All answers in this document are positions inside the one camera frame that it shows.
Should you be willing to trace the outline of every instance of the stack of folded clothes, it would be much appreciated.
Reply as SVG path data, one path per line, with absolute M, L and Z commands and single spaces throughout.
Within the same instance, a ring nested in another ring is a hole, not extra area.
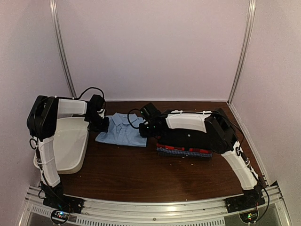
M 172 147 L 167 145 L 161 145 L 157 143 L 157 151 L 161 156 L 192 156 L 192 157 L 205 157 L 211 158 L 212 151 L 201 148 L 184 148 L 184 147 Z

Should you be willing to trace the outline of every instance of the folded clothes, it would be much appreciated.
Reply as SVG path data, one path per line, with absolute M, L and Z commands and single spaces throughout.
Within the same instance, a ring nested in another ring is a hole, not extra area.
M 172 147 L 167 145 L 157 144 L 157 151 L 159 154 L 163 153 L 164 156 L 193 156 L 193 157 L 206 157 L 211 158 L 213 153 L 210 150 L 201 148 L 184 148 L 184 147 Z
M 141 137 L 139 130 L 131 127 L 127 114 L 115 113 L 108 118 L 110 121 L 108 132 L 98 134 L 95 141 L 106 144 L 146 147 L 147 138 Z M 129 119 L 135 127 L 144 122 L 143 118 L 137 117 L 136 114 L 130 114 Z

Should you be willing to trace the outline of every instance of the metal frame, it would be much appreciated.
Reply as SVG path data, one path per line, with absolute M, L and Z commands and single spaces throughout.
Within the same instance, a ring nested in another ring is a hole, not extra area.
M 19 226 L 26 226 L 30 212 L 46 217 L 50 216 L 52 209 L 43 206 L 43 200 L 38 197 L 39 191 L 40 189 L 37 187 L 31 186 L 29 188 Z M 278 186 L 269 187 L 267 191 L 271 204 L 281 203 L 283 197 Z M 83 198 L 85 202 L 82 213 L 72 213 L 70 222 L 82 226 L 149 226 L 158 224 L 160 226 L 198 226 L 202 222 L 206 225 L 207 222 L 222 222 L 224 217 L 238 214 L 238 212 L 227 213 L 224 201 L 226 198 L 187 202 L 112 202 Z M 284 208 L 284 215 L 279 215 L 283 222 L 288 217 L 285 213 Z
M 55 29 L 56 42 L 57 42 L 57 46 L 58 46 L 58 50 L 59 50 L 59 54 L 60 54 L 60 58 L 61 58 L 61 62 L 62 62 L 66 82 L 67 82 L 67 85 L 68 85 L 68 89 L 69 89 L 70 94 L 72 95 L 72 97 L 77 97 L 76 92 L 75 92 L 75 88 L 74 88 L 74 85 L 73 85 L 73 82 L 72 82 L 72 78 L 71 78 L 71 75 L 70 75 L 68 62 L 67 62 L 67 58 L 66 58 L 66 53 L 65 53 L 65 50 L 64 50 L 64 46 L 63 46 L 61 28 L 60 28 L 58 14 L 57 14 L 57 8 L 56 8 L 56 0 L 50 0 L 50 10 L 51 10 L 54 29 Z
M 228 99 L 228 104 L 231 104 L 233 101 L 233 97 L 236 93 L 238 82 L 239 82 L 239 79 L 240 79 L 240 76 L 241 76 L 241 73 L 243 70 L 243 66 L 245 63 L 246 52 L 247 52 L 247 49 L 249 46 L 249 42 L 250 42 L 252 30 L 253 30 L 255 10 L 256 10 L 255 5 L 256 5 L 256 0 L 250 0 L 249 10 L 248 10 L 248 15 L 247 15 L 247 20 L 246 20 L 246 30 L 245 30 L 243 46 L 242 46 L 240 57 L 239 57 L 239 62 L 238 62 L 238 67 L 237 67 L 236 74 L 235 74 L 235 79 L 234 79 L 232 89 L 230 92 L 230 96 Z

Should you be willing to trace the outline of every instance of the blue shirt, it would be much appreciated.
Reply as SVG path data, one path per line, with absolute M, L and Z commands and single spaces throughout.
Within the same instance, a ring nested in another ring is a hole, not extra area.
M 127 114 L 115 113 L 108 118 L 110 121 L 108 132 L 98 134 L 95 141 L 106 144 L 146 147 L 147 138 L 141 137 L 139 130 L 131 127 L 127 120 Z M 144 122 L 143 118 L 137 117 L 136 114 L 130 114 L 129 118 L 135 127 L 139 127 L 139 124 Z

